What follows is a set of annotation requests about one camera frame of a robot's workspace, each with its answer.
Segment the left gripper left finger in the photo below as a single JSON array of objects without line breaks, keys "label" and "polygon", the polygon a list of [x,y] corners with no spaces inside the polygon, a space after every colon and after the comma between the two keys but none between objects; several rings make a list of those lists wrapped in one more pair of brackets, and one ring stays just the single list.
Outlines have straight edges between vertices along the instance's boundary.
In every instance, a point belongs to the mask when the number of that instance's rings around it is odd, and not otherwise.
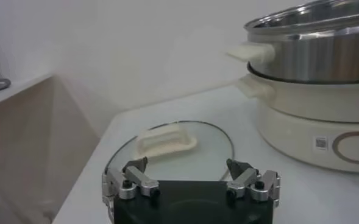
[{"label": "left gripper left finger", "polygon": [[159,197],[159,182],[144,174],[147,164],[146,157],[129,161],[121,170],[107,164],[102,173],[103,198],[109,200],[118,196],[122,200],[132,200],[137,191],[145,197]]}]

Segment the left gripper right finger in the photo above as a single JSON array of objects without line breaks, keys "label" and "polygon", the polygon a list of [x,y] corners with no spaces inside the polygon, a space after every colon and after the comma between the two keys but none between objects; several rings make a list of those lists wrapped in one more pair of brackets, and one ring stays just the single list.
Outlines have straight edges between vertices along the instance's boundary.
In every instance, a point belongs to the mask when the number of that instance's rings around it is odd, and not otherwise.
[{"label": "left gripper right finger", "polygon": [[277,172],[267,170],[261,174],[249,163],[232,159],[226,164],[232,177],[226,184],[228,201],[244,198],[247,192],[254,201],[280,201],[280,175]]}]

